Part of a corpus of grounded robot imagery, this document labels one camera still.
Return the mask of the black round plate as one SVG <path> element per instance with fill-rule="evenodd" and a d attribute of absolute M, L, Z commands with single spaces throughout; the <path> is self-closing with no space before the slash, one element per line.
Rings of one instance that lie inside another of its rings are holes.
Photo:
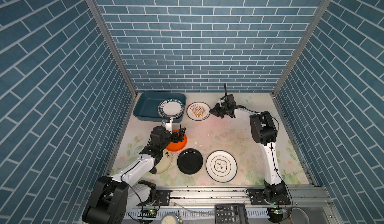
<path fill-rule="evenodd" d="M 194 175 L 199 172 L 203 166 L 203 156 L 196 149 L 185 149 L 179 154 L 177 165 L 182 173 Z"/>

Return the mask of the white plate teal lettered rim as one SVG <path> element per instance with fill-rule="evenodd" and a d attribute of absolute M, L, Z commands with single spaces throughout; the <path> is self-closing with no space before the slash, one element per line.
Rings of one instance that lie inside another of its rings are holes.
<path fill-rule="evenodd" d="M 161 117 L 179 118 L 185 109 L 185 104 L 176 98 L 169 98 L 162 101 L 158 106 L 158 113 Z"/>

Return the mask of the white plate orange sunburst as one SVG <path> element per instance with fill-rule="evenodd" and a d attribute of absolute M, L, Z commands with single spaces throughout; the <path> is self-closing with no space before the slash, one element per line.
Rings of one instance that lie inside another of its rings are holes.
<path fill-rule="evenodd" d="M 210 107 L 204 102 L 194 102 L 188 106 L 187 116 L 193 121 L 204 121 L 210 116 Z"/>

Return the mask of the white plate cloud outline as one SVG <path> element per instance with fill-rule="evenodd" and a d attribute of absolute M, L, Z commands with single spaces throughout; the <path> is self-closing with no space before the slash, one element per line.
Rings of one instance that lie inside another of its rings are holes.
<path fill-rule="evenodd" d="M 206 160 L 206 170 L 209 176 L 219 183 L 232 181 L 237 172 L 238 165 L 235 158 L 225 151 L 214 151 Z"/>

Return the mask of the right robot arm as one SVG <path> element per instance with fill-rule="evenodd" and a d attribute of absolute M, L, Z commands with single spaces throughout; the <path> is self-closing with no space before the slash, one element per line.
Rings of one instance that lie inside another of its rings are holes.
<path fill-rule="evenodd" d="M 286 197 L 287 185 L 280 174 L 276 154 L 278 130 L 271 114 L 268 111 L 260 113 L 237 105 L 232 94 L 222 97 L 210 110 L 210 114 L 220 118 L 229 116 L 242 119 L 250 125 L 252 138 L 261 147 L 266 167 L 264 199 L 269 204 L 274 204 Z"/>

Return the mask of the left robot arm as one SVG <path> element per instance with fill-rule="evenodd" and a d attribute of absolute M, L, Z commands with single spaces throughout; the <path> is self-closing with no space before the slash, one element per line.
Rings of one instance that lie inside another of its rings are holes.
<path fill-rule="evenodd" d="M 96 181 L 82 221 L 88 224 L 120 224 L 127 211 L 138 205 L 152 203 L 156 196 L 156 185 L 141 178 L 148 172 L 157 172 L 156 166 L 166 147 L 170 143 L 184 141 L 185 131 L 185 128 L 173 132 L 165 127 L 155 127 L 134 163 L 111 177 L 102 176 Z"/>

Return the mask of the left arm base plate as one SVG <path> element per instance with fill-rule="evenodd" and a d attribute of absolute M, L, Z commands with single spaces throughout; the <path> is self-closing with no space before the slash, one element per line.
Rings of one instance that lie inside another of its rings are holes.
<path fill-rule="evenodd" d="M 171 190 L 156 190 L 150 193 L 151 206 L 169 206 L 171 198 Z"/>

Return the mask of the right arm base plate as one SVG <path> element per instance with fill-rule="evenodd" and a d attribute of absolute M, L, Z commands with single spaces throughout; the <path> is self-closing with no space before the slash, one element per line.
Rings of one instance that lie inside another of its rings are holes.
<path fill-rule="evenodd" d="M 264 195 L 264 189 L 246 189 L 246 194 L 250 198 L 252 206 L 262 205 L 290 205 L 291 197 L 289 194 L 283 194 L 280 197 L 274 198 L 272 201 L 268 201 Z"/>

